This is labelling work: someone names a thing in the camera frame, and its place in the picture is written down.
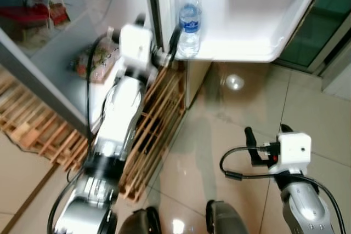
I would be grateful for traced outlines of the robot leg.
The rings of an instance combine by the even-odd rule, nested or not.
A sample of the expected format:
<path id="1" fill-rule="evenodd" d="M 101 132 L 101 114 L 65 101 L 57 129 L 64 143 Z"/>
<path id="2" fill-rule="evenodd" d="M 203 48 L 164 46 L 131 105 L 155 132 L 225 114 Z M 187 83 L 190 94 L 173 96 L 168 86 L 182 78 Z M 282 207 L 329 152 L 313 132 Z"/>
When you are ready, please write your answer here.
<path id="1" fill-rule="evenodd" d="M 126 217 L 121 224 L 118 234 L 162 234 L 160 214 L 158 210 L 149 206 L 138 209 Z"/>
<path id="2" fill-rule="evenodd" d="M 239 213 L 225 201 L 208 201 L 205 219 L 209 234 L 249 234 Z"/>

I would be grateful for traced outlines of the grey steel fridge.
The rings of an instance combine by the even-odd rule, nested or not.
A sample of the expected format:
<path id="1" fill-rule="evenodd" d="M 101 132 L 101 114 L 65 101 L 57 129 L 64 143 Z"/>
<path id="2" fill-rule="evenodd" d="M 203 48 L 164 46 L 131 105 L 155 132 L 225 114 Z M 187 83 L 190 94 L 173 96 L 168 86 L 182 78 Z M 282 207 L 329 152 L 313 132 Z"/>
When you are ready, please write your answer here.
<path id="1" fill-rule="evenodd" d="M 64 28 L 30 31 L 25 39 L 13 39 L 0 28 L 0 66 L 35 92 L 58 116 L 90 134 L 102 124 L 102 108 L 108 91 L 126 73 L 115 34 L 146 14 L 144 28 L 153 32 L 151 48 L 165 48 L 161 36 L 158 0 L 64 0 L 71 22 Z M 102 84 L 67 69 L 79 53 L 91 46 L 90 59 L 101 41 L 118 44 L 118 60 Z"/>

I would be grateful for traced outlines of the white fridge door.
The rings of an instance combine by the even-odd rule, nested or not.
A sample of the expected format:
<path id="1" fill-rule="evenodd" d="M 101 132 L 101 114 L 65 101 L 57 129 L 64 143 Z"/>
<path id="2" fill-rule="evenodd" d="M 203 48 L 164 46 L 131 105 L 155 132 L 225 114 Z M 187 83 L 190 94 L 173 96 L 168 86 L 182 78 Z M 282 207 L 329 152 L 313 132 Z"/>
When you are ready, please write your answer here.
<path id="1" fill-rule="evenodd" d="M 178 25 L 182 0 L 159 0 L 166 38 Z M 313 0 L 201 0 L 201 45 L 193 60 L 274 61 Z"/>

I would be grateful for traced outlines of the clear water bottle blue label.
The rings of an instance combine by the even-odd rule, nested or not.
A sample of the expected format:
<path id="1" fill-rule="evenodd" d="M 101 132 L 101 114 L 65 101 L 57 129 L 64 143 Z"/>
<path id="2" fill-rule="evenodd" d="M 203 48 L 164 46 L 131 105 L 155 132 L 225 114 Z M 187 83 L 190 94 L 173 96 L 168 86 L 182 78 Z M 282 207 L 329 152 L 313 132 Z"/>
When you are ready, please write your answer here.
<path id="1" fill-rule="evenodd" d="M 178 12 L 180 34 L 178 50 L 183 57 L 194 57 L 201 45 L 201 0 L 182 0 Z"/>

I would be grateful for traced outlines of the green glass door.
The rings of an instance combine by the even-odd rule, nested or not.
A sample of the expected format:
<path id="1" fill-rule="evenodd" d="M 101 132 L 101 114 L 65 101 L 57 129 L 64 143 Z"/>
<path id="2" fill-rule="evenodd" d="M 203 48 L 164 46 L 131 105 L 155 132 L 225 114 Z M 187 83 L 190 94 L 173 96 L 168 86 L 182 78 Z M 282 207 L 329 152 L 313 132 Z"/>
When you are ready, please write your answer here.
<path id="1" fill-rule="evenodd" d="M 274 63 L 305 73 L 320 73 L 344 36 L 351 0 L 313 0 L 301 25 Z"/>

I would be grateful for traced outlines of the robot right leg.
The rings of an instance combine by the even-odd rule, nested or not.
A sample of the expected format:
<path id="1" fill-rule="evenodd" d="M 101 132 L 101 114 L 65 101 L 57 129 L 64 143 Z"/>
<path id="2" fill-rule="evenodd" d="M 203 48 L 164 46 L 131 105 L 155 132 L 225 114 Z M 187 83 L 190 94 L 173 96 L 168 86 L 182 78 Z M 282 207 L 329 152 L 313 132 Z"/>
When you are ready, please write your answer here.
<path id="1" fill-rule="evenodd" d="M 208 201 L 205 219 L 209 234 L 249 234 L 239 213 L 225 201 Z"/>

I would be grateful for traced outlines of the robot left leg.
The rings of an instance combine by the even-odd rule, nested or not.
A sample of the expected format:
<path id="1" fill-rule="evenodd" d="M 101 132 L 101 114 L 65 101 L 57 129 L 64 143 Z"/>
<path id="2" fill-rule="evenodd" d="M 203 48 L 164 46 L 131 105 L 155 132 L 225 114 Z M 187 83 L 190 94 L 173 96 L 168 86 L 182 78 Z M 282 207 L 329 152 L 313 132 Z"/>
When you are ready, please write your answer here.
<path id="1" fill-rule="evenodd" d="M 149 206 L 138 209 L 126 217 L 121 224 L 118 234 L 162 234 L 160 214 L 158 210 Z"/>

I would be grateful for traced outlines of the red white food bag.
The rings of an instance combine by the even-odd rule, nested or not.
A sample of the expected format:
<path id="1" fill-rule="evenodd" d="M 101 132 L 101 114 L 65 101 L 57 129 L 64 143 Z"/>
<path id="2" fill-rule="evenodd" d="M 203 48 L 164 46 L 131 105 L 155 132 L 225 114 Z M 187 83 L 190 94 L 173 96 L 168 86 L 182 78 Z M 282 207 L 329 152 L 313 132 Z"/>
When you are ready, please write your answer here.
<path id="1" fill-rule="evenodd" d="M 30 31 L 64 28 L 71 22 L 64 0 L 0 0 L 0 28 L 13 39 Z"/>

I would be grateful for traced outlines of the clear wrapped food package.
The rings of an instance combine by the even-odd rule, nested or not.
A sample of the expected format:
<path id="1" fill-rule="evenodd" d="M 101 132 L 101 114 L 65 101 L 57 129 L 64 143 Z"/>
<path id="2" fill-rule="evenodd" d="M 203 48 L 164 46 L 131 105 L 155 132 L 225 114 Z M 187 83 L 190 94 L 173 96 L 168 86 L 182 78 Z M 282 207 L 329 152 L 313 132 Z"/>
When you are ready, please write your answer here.
<path id="1" fill-rule="evenodd" d="M 118 44 L 101 41 L 90 59 L 91 46 L 78 54 L 68 65 L 67 69 L 80 78 L 85 79 L 88 70 L 86 66 L 91 61 L 90 83 L 102 84 L 118 60 Z"/>

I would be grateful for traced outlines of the wooden wine rack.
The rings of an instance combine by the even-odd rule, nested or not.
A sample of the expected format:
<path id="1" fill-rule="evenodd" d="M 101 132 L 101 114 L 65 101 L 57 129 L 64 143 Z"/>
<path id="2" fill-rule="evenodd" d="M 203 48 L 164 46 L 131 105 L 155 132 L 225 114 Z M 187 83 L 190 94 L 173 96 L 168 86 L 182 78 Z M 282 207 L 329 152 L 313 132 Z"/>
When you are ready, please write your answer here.
<path id="1" fill-rule="evenodd" d="M 147 185 L 182 121 L 183 83 L 183 73 L 166 71 L 158 74 L 155 85 L 147 92 L 134 145 L 118 184 L 120 196 L 128 201 L 138 202 L 147 195 Z M 63 171 L 78 171 L 88 157 L 88 139 L 2 66 L 0 131 L 22 150 L 49 159 Z"/>

